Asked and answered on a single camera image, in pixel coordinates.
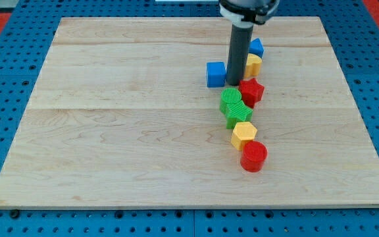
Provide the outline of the robot wrist end mount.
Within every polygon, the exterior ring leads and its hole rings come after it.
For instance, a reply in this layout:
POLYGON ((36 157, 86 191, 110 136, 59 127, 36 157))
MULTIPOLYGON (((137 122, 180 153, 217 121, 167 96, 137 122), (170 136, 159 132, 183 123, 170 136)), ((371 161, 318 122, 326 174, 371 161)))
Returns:
POLYGON ((220 14, 237 27, 263 25, 277 12, 280 0, 219 0, 220 14))

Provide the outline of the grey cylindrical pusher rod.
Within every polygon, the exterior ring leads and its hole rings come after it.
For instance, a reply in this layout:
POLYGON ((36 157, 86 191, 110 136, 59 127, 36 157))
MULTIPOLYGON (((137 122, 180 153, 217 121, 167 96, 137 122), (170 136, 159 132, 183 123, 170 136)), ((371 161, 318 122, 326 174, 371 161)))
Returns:
POLYGON ((248 28, 232 26, 226 69, 226 83, 230 86, 238 86, 243 79, 252 32, 253 25, 248 28))

